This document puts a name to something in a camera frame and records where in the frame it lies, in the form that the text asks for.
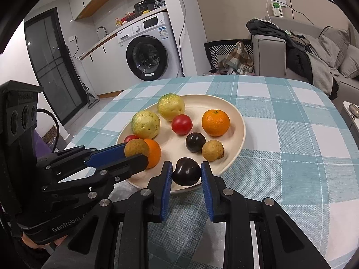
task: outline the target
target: sliding glass door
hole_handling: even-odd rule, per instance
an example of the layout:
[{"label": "sliding glass door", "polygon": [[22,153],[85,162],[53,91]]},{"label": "sliding glass door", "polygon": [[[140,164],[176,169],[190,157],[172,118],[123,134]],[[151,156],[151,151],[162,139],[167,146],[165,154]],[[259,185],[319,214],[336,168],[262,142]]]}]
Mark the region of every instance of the sliding glass door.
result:
[{"label": "sliding glass door", "polygon": [[65,124],[87,101],[62,36],[57,9],[26,21],[24,26],[36,78],[58,119]]}]

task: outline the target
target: bottle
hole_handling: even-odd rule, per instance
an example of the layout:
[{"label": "bottle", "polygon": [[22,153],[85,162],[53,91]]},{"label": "bottle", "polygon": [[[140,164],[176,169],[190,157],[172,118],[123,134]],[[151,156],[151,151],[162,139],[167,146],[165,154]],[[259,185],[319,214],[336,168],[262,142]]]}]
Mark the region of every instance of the bottle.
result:
[{"label": "bottle", "polygon": [[122,26],[122,22],[119,18],[116,18],[116,28],[119,28]]}]

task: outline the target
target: sofa armrest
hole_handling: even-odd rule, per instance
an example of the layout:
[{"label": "sofa armrest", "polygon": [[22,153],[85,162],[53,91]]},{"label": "sofa armrest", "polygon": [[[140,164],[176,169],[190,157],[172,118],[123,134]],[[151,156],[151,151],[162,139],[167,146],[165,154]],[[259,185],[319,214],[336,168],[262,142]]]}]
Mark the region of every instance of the sofa armrest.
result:
[{"label": "sofa armrest", "polygon": [[285,78],[285,40],[265,35],[254,35],[252,42],[255,74]]}]

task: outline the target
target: checkered tablecloth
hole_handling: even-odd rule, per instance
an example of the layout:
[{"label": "checkered tablecloth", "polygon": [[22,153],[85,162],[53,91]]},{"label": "checkered tablecloth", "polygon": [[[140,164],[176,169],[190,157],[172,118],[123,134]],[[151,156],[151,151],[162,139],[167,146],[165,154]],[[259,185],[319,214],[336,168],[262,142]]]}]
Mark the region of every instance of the checkered tablecloth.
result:
[{"label": "checkered tablecloth", "polygon": [[[359,241],[359,152],[328,97],[307,83],[230,75],[144,82],[110,102],[69,147],[116,144],[132,116],[167,93],[209,94],[235,105],[247,136],[222,175],[227,186],[247,198],[274,198],[332,268],[344,267]],[[122,182],[111,199],[134,191]],[[221,268],[224,232],[225,224],[208,220],[202,189],[172,195],[167,221],[149,224],[150,267]]]}]

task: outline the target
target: washing machine label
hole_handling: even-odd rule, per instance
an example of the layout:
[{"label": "washing machine label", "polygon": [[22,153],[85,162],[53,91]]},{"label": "washing machine label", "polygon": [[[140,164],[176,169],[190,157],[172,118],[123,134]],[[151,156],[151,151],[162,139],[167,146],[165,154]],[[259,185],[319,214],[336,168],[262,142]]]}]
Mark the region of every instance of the washing machine label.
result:
[{"label": "washing machine label", "polygon": [[159,34],[161,36],[161,39],[168,38],[166,26],[163,26],[163,27],[159,28],[158,31],[159,31]]}]

